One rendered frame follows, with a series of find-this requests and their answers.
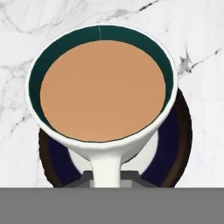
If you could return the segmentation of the dark blue saucer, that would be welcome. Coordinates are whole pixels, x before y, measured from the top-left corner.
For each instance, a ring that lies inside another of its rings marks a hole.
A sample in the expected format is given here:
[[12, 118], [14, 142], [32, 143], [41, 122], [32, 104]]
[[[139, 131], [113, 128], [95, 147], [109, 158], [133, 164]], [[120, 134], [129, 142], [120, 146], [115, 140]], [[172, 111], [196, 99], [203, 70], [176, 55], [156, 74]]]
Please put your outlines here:
[[[193, 140], [192, 119], [186, 100], [178, 92], [174, 106], [155, 136], [141, 153], [126, 164], [125, 171], [138, 171], [141, 179], [156, 187], [174, 187], [186, 168]], [[54, 187], [67, 187], [81, 178], [80, 171], [69, 150], [50, 138], [44, 131], [38, 133], [39, 157], [45, 176]]]

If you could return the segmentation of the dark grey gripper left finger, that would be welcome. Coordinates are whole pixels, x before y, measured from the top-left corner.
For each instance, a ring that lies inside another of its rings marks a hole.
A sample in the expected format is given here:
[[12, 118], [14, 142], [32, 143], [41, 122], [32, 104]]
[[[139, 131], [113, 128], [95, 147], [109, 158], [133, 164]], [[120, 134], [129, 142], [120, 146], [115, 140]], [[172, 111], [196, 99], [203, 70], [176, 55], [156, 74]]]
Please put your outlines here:
[[84, 171], [80, 179], [75, 180], [74, 182], [66, 185], [68, 188], [89, 188], [90, 181], [93, 179], [92, 171]]

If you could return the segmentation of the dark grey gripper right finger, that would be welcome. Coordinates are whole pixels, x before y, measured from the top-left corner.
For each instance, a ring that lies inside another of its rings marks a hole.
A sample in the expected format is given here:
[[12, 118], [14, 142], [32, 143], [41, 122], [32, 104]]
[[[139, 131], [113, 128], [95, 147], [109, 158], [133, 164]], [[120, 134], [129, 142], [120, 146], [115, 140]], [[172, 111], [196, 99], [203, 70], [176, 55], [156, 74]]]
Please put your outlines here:
[[121, 188], [155, 188], [152, 183], [141, 179], [138, 171], [121, 171]]

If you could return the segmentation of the white cup of tea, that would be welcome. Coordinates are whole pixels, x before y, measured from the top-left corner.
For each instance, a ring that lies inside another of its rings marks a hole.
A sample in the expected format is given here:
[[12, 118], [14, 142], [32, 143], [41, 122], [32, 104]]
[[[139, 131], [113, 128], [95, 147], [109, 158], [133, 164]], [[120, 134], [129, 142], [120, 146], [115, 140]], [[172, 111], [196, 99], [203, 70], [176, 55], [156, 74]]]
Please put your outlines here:
[[177, 92], [172, 57], [159, 41], [112, 24], [56, 38], [25, 83], [35, 122], [91, 163], [96, 188], [120, 187], [122, 164], [150, 141]]

